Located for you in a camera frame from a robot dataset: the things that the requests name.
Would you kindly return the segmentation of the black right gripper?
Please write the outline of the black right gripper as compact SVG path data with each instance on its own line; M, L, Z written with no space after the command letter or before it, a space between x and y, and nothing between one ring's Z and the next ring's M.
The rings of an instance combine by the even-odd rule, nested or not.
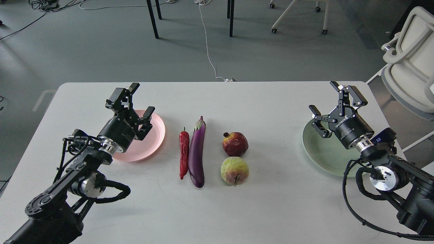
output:
M373 136L374 130L358 114L360 107L366 106L368 101L353 85L339 85L331 81L330 85L338 92L338 104L330 113L330 117L324 117L315 105L309 105L313 113L312 127L322 138L330 138L332 133L338 138L346 149L351 149L353 141L367 136ZM330 123L330 130L321 122Z

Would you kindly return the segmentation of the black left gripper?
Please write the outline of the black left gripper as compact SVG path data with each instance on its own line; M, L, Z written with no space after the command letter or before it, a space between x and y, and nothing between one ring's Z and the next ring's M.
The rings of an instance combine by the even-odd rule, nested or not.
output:
M117 151L127 151L133 140L143 141L153 125L152 114L155 107L149 106L139 117L133 110L132 96L139 88L138 82L133 82L129 88L115 88L105 108L112 110L115 115L107 121L97 137L99 140L111 140L115 142Z

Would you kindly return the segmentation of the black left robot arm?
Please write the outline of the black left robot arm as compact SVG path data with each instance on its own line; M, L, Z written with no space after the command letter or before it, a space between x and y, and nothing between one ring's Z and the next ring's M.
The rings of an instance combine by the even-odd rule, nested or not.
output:
M93 204L118 201L130 188L108 180L99 172L115 153L125 153L134 140L142 141L152 129L155 107L142 115L133 109L132 96L139 88L116 88L105 107L114 112L96 137L76 129L63 139L62 159L53 184L26 206L28 221L6 244L70 244L82 235L83 219Z

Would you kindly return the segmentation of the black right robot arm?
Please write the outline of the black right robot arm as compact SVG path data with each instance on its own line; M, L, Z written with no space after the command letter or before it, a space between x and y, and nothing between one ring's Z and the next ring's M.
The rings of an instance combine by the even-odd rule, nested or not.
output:
M417 241L432 241L433 237L433 176L397 156L396 132L386 128L377 135L358 114L358 109L368 104L353 85L330 85L338 92L337 106L323 115L314 105L312 127L322 138L335 135L345 149L357 149L360 157L350 160L343 173L342 193L352 215L378 232ZM346 194L347 176L360 165L355 180L359 192L375 201L387 201L397 210L400 224L414 234L398 233L376 226L362 218L349 204Z

